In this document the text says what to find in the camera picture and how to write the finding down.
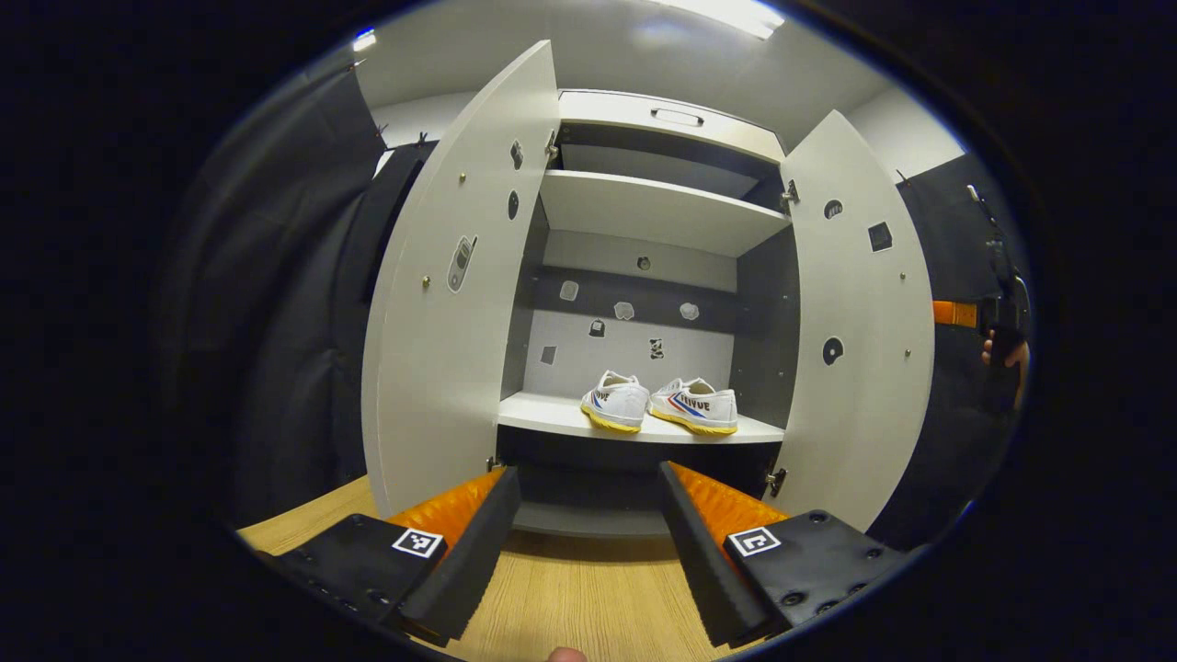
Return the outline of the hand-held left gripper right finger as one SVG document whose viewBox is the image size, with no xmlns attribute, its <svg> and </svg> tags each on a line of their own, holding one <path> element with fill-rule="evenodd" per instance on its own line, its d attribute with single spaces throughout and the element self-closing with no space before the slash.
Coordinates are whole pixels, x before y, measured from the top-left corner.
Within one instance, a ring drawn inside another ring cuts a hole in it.
<svg viewBox="0 0 1177 662">
<path fill-rule="evenodd" d="M 787 516 L 677 462 L 658 466 L 661 512 L 712 646 L 806 628 L 895 578 L 907 552 L 820 508 Z"/>
</svg>

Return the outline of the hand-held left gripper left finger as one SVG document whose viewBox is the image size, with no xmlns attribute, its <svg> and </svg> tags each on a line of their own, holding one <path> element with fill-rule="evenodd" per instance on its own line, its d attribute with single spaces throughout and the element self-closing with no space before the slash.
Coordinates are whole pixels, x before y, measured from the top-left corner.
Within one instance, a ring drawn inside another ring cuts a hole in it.
<svg viewBox="0 0 1177 662">
<path fill-rule="evenodd" d="M 517 469 L 496 466 L 390 519 L 350 514 L 259 557 L 335 611 L 444 648 L 483 603 L 520 504 Z"/>
</svg>

